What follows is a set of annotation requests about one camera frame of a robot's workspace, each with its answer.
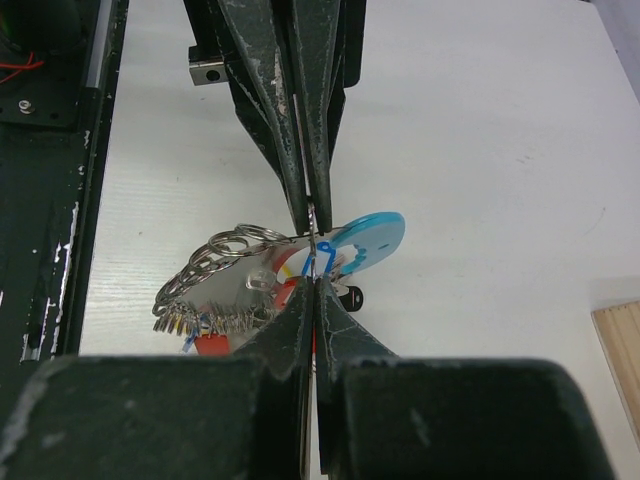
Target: screw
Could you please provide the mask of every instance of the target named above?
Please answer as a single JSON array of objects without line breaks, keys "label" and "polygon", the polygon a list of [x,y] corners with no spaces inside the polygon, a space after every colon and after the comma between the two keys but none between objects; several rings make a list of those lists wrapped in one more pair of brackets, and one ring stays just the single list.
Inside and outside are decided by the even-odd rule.
[{"label": "screw", "polygon": [[20,113],[24,113],[25,115],[29,115],[36,110],[29,100],[20,100],[18,102],[18,108],[20,109]]}]

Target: red wire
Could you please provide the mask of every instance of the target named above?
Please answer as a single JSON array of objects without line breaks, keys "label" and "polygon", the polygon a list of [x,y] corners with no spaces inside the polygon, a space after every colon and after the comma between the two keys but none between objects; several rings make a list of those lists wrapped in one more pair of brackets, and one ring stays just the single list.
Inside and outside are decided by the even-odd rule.
[{"label": "red wire", "polygon": [[13,77],[15,77],[16,75],[20,75],[23,72],[23,70],[17,70],[15,72],[13,72],[11,75],[7,75],[6,77],[4,77],[2,80],[0,80],[0,85],[2,85],[5,82],[8,82],[9,80],[11,80]]},{"label": "red wire", "polygon": [[13,77],[15,77],[16,75],[18,75],[19,73],[22,73],[26,70],[35,70],[36,68],[41,67],[42,65],[44,65],[44,61],[40,60],[38,62],[35,63],[31,63],[33,61],[33,57],[34,57],[34,53],[31,52],[29,54],[29,60],[27,60],[27,63],[25,63],[24,65],[13,65],[13,64],[9,64],[9,63],[0,63],[0,69],[4,68],[4,69],[10,69],[10,70],[15,70],[15,72],[11,73],[10,75],[4,77],[2,80],[0,80],[0,85],[2,85],[3,83],[11,80]]}]

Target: wooden board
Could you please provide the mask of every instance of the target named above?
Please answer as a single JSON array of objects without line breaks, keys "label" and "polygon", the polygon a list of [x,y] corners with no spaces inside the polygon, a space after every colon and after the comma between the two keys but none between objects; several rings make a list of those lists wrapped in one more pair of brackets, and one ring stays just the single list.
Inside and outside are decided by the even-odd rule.
[{"label": "wooden board", "polygon": [[640,446],[640,302],[596,310],[593,321]]}]

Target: white surface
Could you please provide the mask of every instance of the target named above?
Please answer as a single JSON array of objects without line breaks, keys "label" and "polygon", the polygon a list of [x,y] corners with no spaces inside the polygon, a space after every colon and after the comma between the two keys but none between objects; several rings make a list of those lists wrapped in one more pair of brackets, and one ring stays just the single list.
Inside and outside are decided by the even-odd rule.
[{"label": "white surface", "polygon": [[[149,311],[189,254],[240,221],[292,231],[227,86],[190,84],[192,43],[180,2],[132,1],[83,354],[177,352]],[[638,478],[590,311],[640,298],[640,108],[592,5],[371,1],[332,178],[337,223],[407,220],[358,277],[367,329],[405,356],[559,362]]]}]

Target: blue circular charm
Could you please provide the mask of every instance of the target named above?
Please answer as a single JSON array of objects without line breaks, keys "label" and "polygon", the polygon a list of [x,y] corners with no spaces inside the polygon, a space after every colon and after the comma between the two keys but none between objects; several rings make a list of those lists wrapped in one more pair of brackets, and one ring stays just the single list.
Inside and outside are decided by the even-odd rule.
[{"label": "blue circular charm", "polygon": [[353,245],[358,253],[341,273],[359,272],[387,258],[400,246],[404,230],[404,217],[397,212],[372,213],[346,224],[331,239],[331,247]]}]

